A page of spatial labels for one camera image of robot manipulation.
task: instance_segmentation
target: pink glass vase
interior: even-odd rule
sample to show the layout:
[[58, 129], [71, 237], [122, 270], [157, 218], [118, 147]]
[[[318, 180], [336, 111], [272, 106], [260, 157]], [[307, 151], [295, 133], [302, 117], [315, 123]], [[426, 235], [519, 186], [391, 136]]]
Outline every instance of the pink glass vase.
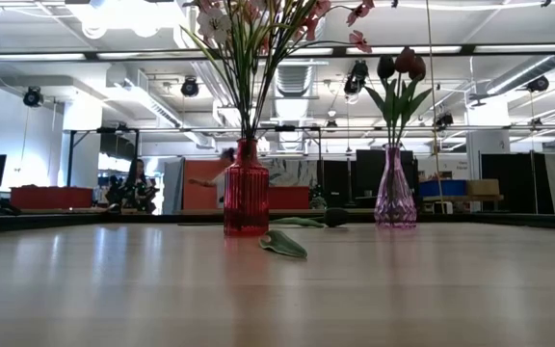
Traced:
[[400, 149], [389, 147], [385, 155], [383, 179], [374, 209], [376, 224], [378, 227], [416, 227], [416, 206], [402, 170]]
[[258, 162], [256, 140], [238, 142], [225, 172], [225, 236], [259, 236], [269, 230], [269, 170]]

